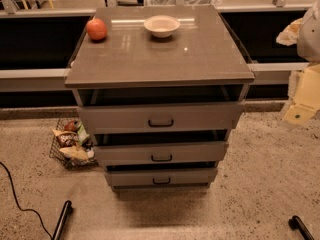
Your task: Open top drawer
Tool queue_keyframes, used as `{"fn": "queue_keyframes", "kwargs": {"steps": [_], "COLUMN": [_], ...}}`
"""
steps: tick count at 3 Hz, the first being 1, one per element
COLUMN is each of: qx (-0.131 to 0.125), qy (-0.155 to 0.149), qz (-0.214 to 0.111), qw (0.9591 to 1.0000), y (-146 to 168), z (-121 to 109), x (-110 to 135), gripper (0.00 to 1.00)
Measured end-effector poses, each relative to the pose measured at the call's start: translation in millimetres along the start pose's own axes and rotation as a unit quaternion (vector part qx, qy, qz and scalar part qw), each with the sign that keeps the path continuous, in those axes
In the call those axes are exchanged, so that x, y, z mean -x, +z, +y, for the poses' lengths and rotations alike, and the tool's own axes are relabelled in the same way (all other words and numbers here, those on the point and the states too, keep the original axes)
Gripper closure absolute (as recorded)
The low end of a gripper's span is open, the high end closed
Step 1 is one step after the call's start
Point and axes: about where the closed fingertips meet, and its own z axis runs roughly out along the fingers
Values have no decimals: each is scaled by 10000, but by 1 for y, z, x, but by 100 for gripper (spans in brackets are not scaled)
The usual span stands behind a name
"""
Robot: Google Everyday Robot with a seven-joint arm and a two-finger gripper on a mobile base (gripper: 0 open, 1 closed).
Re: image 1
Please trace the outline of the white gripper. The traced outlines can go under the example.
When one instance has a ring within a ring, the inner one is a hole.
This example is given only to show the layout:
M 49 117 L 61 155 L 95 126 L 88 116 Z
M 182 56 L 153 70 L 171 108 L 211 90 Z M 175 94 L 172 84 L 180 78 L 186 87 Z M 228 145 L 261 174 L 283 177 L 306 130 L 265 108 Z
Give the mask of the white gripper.
M 319 64 L 306 67 L 300 74 L 294 103 L 300 106 L 290 105 L 283 116 L 283 120 L 291 125 L 303 125 L 320 109 Z

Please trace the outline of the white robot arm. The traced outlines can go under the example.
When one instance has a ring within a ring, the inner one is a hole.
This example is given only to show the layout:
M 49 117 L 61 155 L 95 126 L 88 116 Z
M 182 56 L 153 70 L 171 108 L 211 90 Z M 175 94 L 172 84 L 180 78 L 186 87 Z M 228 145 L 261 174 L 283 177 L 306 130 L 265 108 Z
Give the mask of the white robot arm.
M 282 108 L 281 124 L 294 128 L 306 123 L 320 110 L 320 1 L 290 23 L 276 38 L 281 45 L 297 45 L 297 53 L 309 62 L 289 77 L 289 99 Z

